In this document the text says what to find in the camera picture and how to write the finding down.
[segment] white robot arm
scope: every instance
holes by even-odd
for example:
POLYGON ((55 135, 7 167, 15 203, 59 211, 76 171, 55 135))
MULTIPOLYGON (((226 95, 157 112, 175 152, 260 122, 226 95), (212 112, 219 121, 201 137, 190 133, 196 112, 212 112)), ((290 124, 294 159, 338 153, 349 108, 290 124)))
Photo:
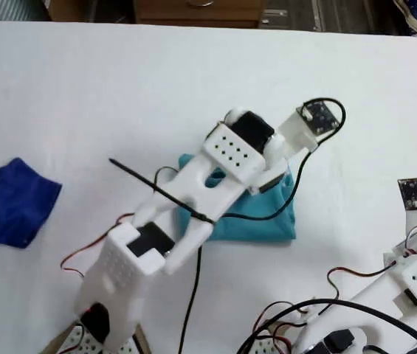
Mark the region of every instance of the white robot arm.
POLYGON ((286 173, 290 157, 303 148, 314 151, 318 136, 337 129, 339 123, 326 100, 309 101, 277 131, 251 111, 232 110, 208 134, 200 152, 142 204, 132 223, 109 232, 75 303, 82 323, 100 343, 117 350, 134 332, 156 276, 162 271, 172 274, 185 263, 245 190, 256 194, 275 185, 286 173), (205 187, 216 168, 226 176, 216 187, 205 187), (190 205, 193 217, 175 243, 155 220, 180 202, 190 205))
MULTIPOLYGON (((384 254, 385 266, 391 267, 351 301, 417 330, 417 178, 399 180, 399 186, 407 213, 406 241, 384 254)), ((371 344, 388 353, 406 353, 416 346, 413 337, 375 316, 336 305, 321 313, 323 308, 309 308, 299 319, 308 324, 297 333, 288 330, 290 338, 297 336, 292 354, 362 354, 372 350, 366 347, 371 344)))

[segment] turquoise fabric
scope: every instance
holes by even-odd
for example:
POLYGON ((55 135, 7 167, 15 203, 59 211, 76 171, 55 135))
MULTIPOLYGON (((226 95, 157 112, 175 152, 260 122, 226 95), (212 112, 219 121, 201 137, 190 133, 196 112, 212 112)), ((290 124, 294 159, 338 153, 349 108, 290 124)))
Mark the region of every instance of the turquoise fabric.
MULTIPOLYGON (((192 158, 184 154, 179 157, 179 166, 183 168, 192 158)), ((224 172, 217 169, 207 180, 208 187, 214 187, 224 177, 224 172)), ((248 192, 228 209, 244 215, 264 216, 278 210, 290 196, 294 186, 292 175, 289 173, 273 188, 262 194, 250 195, 248 192)), ((221 218, 215 225, 210 240, 255 241, 255 242, 285 242, 295 239, 295 216, 293 202, 279 216, 267 221, 251 221, 238 218, 221 218)), ((177 210, 179 228, 185 233, 190 213, 183 209, 177 210)))

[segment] white table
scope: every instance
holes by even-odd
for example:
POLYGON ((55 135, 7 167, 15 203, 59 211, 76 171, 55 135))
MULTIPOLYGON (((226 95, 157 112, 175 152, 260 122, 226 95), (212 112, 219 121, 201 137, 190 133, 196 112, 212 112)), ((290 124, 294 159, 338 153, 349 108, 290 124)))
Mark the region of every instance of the white table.
MULTIPOLYGON (((59 262, 150 195, 108 157, 152 176, 197 151, 233 106, 276 126, 323 95, 345 104, 348 121, 305 168, 297 240, 204 247, 185 353, 233 352, 273 300, 332 295, 333 266, 382 267, 404 237, 396 180, 417 176, 417 39, 0 23, 0 166, 20 156, 63 183, 32 244, 0 246, 0 353, 36 353, 74 319, 80 278, 59 262)), ((97 252, 72 264, 85 270, 97 252)), ((142 325, 156 354, 176 353, 194 271, 193 258, 148 299, 142 325)), ((345 298, 368 284, 335 279, 345 298)))

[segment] drawer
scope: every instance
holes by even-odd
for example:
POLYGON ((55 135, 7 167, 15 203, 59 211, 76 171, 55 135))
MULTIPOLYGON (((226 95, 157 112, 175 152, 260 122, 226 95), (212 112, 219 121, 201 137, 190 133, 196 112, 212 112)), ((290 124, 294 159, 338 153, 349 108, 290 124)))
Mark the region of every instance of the drawer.
POLYGON ((138 0, 137 17, 153 20, 258 21, 263 0, 138 0))
POLYGON ((140 23, 141 24, 158 24, 160 26, 258 28, 258 21, 141 20, 140 23))

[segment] blue cloth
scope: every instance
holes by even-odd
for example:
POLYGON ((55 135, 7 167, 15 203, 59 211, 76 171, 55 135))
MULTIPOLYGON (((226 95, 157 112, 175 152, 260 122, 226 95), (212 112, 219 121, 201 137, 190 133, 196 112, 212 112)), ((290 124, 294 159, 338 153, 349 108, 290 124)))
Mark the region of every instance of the blue cloth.
POLYGON ((21 159, 0 167, 0 243, 26 248, 49 217, 61 185, 21 159))
MULTIPOLYGON (((184 167, 192 158, 192 155, 184 154, 179 158, 180 168, 184 167)), ((224 172, 217 169, 208 178, 207 187, 214 187, 224 177, 224 172)), ((264 216, 277 211, 290 196, 294 186, 292 175, 284 176, 282 180, 265 193, 250 195, 245 192, 228 209, 244 215, 264 216)), ((293 202, 283 210, 279 216, 267 221, 251 221, 238 218, 221 218, 215 225, 210 240, 234 240, 257 242, 285 242, 295 239, 295 216, 293 202)), ((182 234, 187 229, 190 213, 183 209, 177 209, 179 228, 182 234)))

